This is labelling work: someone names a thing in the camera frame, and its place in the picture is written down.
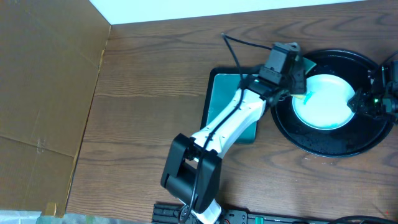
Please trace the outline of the mint green plate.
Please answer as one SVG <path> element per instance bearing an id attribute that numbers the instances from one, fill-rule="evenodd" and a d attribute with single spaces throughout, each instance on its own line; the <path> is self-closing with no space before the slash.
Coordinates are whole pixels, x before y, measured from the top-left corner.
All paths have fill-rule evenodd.
<path id="1" fill-rule="evenodd" d="M 328 131 L 346 125 L 354 117 L 348 100 L 354 96 L 353 87 L 344 79 L 321 74 L 307 78 L 307 92 L 302 99 L 294 97 L 295 115 L 307 126 Z"/>

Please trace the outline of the green yellow sponge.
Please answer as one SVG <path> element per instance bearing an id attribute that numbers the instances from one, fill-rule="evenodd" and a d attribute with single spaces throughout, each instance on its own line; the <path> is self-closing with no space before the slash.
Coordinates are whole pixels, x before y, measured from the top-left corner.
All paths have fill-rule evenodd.
<path id="1" fill-rule="evenodd" d="M 304 74 L 307 75 L 314 67 L 316 66 L 316 63 L 304 58 L 303 59 L 303 67 L 304 67 Z M 301 95 L 292 95 L 292 97 L 302 100 L 305 98 L 305 94 L 301 94 Z"/>

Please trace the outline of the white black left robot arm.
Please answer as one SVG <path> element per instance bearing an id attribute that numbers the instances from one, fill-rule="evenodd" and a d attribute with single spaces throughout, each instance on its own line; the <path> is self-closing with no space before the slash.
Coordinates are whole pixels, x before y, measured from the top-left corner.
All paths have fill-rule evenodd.
<path id="1" fill-rule="evenodd" d="M 211 123 L 190 137 L 179 134 L 171 143 L 160 184 L 184 204 L 179 223 L 191 214 L 202 223 L 217 221 L 221 207 L 215 197 L 229 148 L 280 98 L 306 92 L 302 49 L 295 42 L 276 42 L 264 65 L 239 77 L 232 100 Z"/>

